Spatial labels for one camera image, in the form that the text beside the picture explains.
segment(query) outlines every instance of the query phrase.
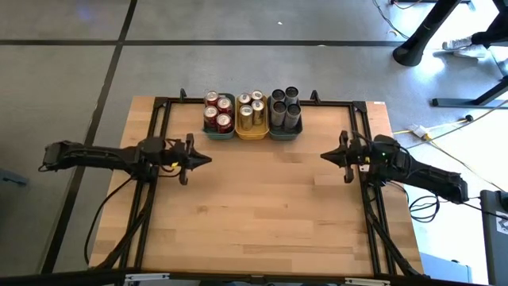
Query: white shoe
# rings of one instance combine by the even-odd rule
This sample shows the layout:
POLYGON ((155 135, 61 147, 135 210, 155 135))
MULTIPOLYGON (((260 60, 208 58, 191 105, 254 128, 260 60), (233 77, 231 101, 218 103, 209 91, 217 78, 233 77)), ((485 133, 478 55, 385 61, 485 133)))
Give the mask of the white shoe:
POLYGON ((471 37, 466 37, 464 39, 443 42, 443 49, 446 51, 453 51, 459 48, 465 48, 470 45, 472 45, 471 37))
POLYGON ((453 52, 454 56, 481 59, 487 56, 487 49, 482 44, 474 44, 453 52))

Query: gray floor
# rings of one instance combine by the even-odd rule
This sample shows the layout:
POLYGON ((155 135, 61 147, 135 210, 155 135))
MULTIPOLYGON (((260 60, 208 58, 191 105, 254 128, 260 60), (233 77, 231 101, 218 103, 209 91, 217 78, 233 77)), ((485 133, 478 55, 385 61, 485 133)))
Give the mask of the gray floor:
MULTIPOLYGON (((176 96, 181 87, 190 96, 200 97, 209 89, 237 94, 255 88, 270 92, 294 85, 302 97, 316 89, 324 99, 384 101, 393 130, 405 129, 410 123, 433 126, 465 114, 477 117, 485 111, 429 106, 429 100, 434 97, 474 98, 502 78, 492 56, 468 60, 433 49, 446 38, 468 35, 488 25, 493 18, 491 7, 474 3, 474 9, 460 5, 454 11, 415 68, 394 62, 393 48, 124 47, 95 144, 119 144, 133 96, 176 96)), ((432 8, 432 4, 421 4, 401 11, 388 7, 386 2, 379 1, 379 4, 394 24, 408 34, 432 8)), ((51 0, 44 4, 0 0, 0 40, 114 40, 118 38, 128 6, 127 0, 51 0)), ((390 29, 368 0, 140 0, 127 38, 403 41, 390 33, 390 29)), ((0 166, 31 179, 26 188, 0 183, 0 232, 3 234, 0 275, 38 271, 70 176, 70 172, 37 172, 44 146, 63 139, 83 140, 113 50, 112 46, 0 46, 3 107, 0 166)), ((477 127, 470 126, 442 141, 442 145, 452 149, 456 156, 470 160, 479 170, 488 170, 490 180, 502 184, 502 173, 492 167, 496 155, 489 156, 491 160, 480 160, 476 155, 476 150, 486 141, 503 140, 504 133, 499 130, 485 133, 508 115, 505 111, 495 114, 490 120, 476 123, 477 127), (458 141, 470 145, 458 148, 458 141)), ((398 136, 398 139, 404 145, 417 142, 411 136, 398 136)), ((437 167, 463 170, 429 146, 416 148, 414 155, 437 167)), ((473 195, 483 187, 489 188, 471 173, 464 173, 468 182, 471 181, 473 195)), ((56 264, 57 271, 86 268, 84 238, 104 198, 109 178, 108 171, 86 170, 56 264)), ((422 193, 416 189, 409 191, 414 199, 422 193)), ((421 251, 469 264, 474 281, 486 283, 479 213, 464 207, 443 206, 438 218, 431 224, 414 224, 421 251), (458 214, 470 220, 471 228, 449 227, 458 214)))

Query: aluminum can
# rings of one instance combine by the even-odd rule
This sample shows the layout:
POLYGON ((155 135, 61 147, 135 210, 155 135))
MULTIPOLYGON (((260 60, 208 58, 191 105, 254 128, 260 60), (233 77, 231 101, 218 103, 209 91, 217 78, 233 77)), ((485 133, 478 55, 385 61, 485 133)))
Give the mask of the aluminum can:
POLYGON ((291 104, 296 104, 298 101, 298 89, 296 87, 286 88, 286 106, 289 107, 291 104))
POLYGON ((217 106, 217 102, 219 101, 219 94, 215 91, 208 91, 205 95, 205 105, 206 106, 217 106))
POLYGON ((298 123, 302 109, 298 104, 291 104, 287 107, 286 117, 284 118, 284 131, 290 132, 298 123))
POLYGON ((215 106, 207 106, 203 111, 203 117, 205 120, 205 126, 214 130, 217 130, 217 116, 219 111, 215 106))
POLYGON ((238 102, 240 103, 241 106, 244 104, 251 104, 251 95, 248 93, 238 95, 238 102))
POLYGON ((276 102, 271 107, 271 117, 270 117, 271 125, 276 129, 282 128, 282 124, 284 122, 285 117, 286 117, 286 103, 282 101, 276 102))
POLYGON ((233 120, 227 114, 217 116, 217 131, 219 133, 229 133, 233 131, 233 120))
POLYGON ((233 116, 233 104, 228 98, 220 98, 217 102, 217 109, 220 114, 227 114, 233 116))
POLYGON ((286 98, 286 94, 284 93, 283 90, 274 90, 271 93, 270 105, 273 106, 278 101, 284 102, 285 98, 286 98))
POLYGON ((253 91, 251 93, 251 98, 252 98, 252 101, 254 101, 254 100, 262 100, 263 99, 263 92, 258 91, 258 90, 253 91))
POLYGON ((255 126, 260 126, 264 122, 264 103, 260 100, 254 100, 252 110, 252 122, 255 126))
POLYGON ((240 107, 240 126, 243 130, 252 129, 252 106, 244 105, 240 107))

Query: white cable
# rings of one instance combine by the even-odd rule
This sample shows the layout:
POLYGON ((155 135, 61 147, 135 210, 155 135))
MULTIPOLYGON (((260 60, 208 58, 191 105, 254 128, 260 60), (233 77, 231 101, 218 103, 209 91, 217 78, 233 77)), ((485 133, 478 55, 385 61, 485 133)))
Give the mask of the white cable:
POLYGON ((478 117, 478 118, 475 118, 475 120, 473 120, 473 121, 471 121, 471 122, 468 122, 468 123, 466 123, 466 124, 464 124, 464 125, 462 125, 462 126, 459 126, 459 127, 455 128, 455 129, 453 129, 453 130, 450 130, 450 131, 448 131, 448 132, 446 132, 446 133, 443 133, 443 134, 441 134, 441 135, 439 135, 439 136, 437 136, 437 137, 434 137, 434 138, 433 138, 433 139, 431 139, 431 140, 423 141, 423 142, 420 142, 420 143, 415 144, 415 145, 413 145, 413 146, 407 147, 407 149, 411 149, 411 148, 414 148, 414 147, 416 147, 416 146, 423 145, 423 144, 428 143, 428 142, 432 142, 432 141, 434 141, 434 140, 436 140, 436 139, 439 139, 439 138, 441 138, 441 137, 443 137, 443 136, 446 136, 446 135, 448 135, 448 134, 450 134, 450 133, 453 133, 453 132, 457 131, 458 129, 462 129, 462 128, 466 127, 466 126, 469 126, 470 124, 472 124, 472 123, 474 123, 474 122, 477 122, 477 121, 478 121, 478 120, 480 120, 481 118, 486 117, 486 116, 487 116, 488 114, 490 114, 491 112, 493 112, 493 111, 495 111, 495 110, 498 110, 499 108, 501 108, 501 106, 505 105, 506 103, 508 103, 508 99, 507 99, 507 100, 505 100, 505 101, 503 101, 503 102, 501 102, 501 104, 499 104, 498 106, 496 106, 496 107, 494 107, 493 109, 489 110, 488 112, 486 112, 486 113, 485 113, 485 114, 483 114, 482 116, 480 116, 480 117, 478 117))
POLYGON ((397 1, 394 1, 394 5, 395 5, 395 6, 397 6, 400 10, 406 10, 406 9, 409 9, 409 8, 411 8, 411 7, 415 6, 415 5, 417 5, 417 4, 418 4, 418 3, 420 3, 421 1, 422 1, 422 0, 418 0, 417 2, 415 2, 415 3, 413 3, 413 4, 409 5, 409 6, 406 6, 406 7, 399 6, 399 5, 398 5, 398 2, 397 2, 397 1))

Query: wooden tabletop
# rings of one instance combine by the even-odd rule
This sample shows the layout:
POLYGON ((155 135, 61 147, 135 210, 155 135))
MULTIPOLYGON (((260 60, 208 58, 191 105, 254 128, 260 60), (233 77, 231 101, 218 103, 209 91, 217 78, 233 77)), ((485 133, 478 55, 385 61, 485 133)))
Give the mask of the wooden tabletop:
MULTIPOLYGON (((135 97, 121 147, 146 137, 153 97, 135 97)), ((391 134, 383 102, 368 102, 372 136, 391 134)), ((292 275, 372 274, 360 183, 322 160, 341 130, 351 130, 348 110, 304 106, 303 132, 295 141, 211 141, 202 132, 202 106, 173 104, 167 136, 194 134, 194 147, 213 158, 188 172, 189 184, 160 178, 144 252, 143 269, 292 275)), ((128 175, 114 172, 110 191, 128 175)), ((135 183, 105 206, 90 265, 97 265, 125 232, 135 183)), ((405 195, 383 189, 391 237, 422 271, 405 195)), ((386 271, 378 238, 382 269, 386 271)), ((133 264, 135 246, 129 258, 133 264)))

